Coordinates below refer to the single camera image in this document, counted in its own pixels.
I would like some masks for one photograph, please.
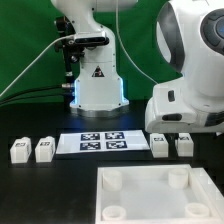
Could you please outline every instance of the green background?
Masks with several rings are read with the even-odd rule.
[[[127,52],[142,71],[159,83],[179,77],[162,59],[155,42],[156,17],[165,2],[139,0],[134,8],[119,13],[120,35]],[[0,0],[0,15],[2,92],[45,47],[58,38],[54,20],[62,14],[50,0]],[[115,13],[96,13],[94,17],[116,34]],[[131,65],[118,41],[117,55],[117,70],[125,82],[125,96],[129,100],[149,99],[154,83]],[[73,66],[76,77],[78,67]],[[51,48],[4,96],[25,89],[64,83],[64,74],[62,55]],[[50,97],[28,102],[60,100],[60,97]]]

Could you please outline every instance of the small white cube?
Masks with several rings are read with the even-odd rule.
[[[150,147],[154,157],[168,157],[169,156],[169,145],[163,134],[153,133],[150,135]]]
[[[192,157],[194,154],[194,142],[189,133],[179,133],[175,142],[178,156]]]
[[[53,137],[41,138],[35,148],[36,162],[49,163],[55,153],[55,139]]]
[[[12,148],[10,149],[11,162],[12,163],[27,163],[31,154],[31,140],[24,137],[16,139]]]

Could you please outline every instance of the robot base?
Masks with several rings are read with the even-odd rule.
[[[184,78],[158,84],[145,113],[145,130],[149,133],[224,132],[224,122],[206,126],[208,113],[194,110],[181,96]]]
[[[84,110],[70,105],[71,112],[84,117],[115,117],[129,111],[129,104],[112,110]]]

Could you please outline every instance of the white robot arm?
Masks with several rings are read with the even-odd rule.
[[[154,87],[146,131],[223,132],[223,0],[167,2],[157,19],[157,42],[183,77]]]
[[[85,46],[84,57],[80,58],[80,74],[75,80],[75,100],[70,104],[72,111],[89,117],[105,117],[127,109],[129,102],[123,96],[123,81],[116,71],[115,36],[93,18],[93,12],[115,11],[116,0],[51,2],[73,25],[75,42]],[[137,2],[119,0],[119,10],[129,9]]]

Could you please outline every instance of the white tray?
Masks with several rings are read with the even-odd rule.
[[[169,185],[169,172],[174,169],[187,170],[186,188]],[[119,183],[114,185],[117,190],[106,189],[103,174],[109,170],[121,174],[115,175],[115,180],[122,182],[121,189]],[[186,205],[194,202],[205,205],[210,210],[209,217],[186,217]],[[112,217],[109,221],[103,218],[103,210],[110,206],[123,208],[125,218]],[[202,168],[192,169],[189,165],[99,168],[95,221],[96,224],[224,224],[224,198]]]

